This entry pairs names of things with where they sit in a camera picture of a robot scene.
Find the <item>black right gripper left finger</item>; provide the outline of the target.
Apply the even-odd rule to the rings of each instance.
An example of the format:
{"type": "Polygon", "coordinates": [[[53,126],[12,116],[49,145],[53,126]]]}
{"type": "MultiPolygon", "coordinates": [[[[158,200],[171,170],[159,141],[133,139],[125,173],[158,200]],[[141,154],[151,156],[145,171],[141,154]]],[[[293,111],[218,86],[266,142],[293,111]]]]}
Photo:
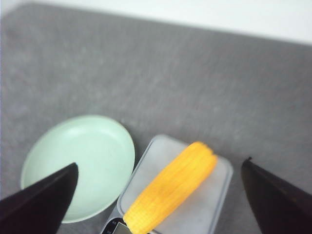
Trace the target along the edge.
{"type": "Polygon", "coordinates": [[[72,163],[0,201],[2,234],[55,234],[71,204],[78,183],[72,163]]]}

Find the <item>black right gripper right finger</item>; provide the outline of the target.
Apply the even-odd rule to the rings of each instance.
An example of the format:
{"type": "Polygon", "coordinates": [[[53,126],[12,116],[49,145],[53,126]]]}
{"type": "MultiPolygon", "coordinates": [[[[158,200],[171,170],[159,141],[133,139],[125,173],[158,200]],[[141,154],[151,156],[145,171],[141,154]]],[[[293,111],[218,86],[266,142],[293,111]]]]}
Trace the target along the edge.
{"type": "Polygon", "coordinates": [[[245,193],[263,234],[310,234],[312,195],[259,167],[241,166],[245,193]]]}

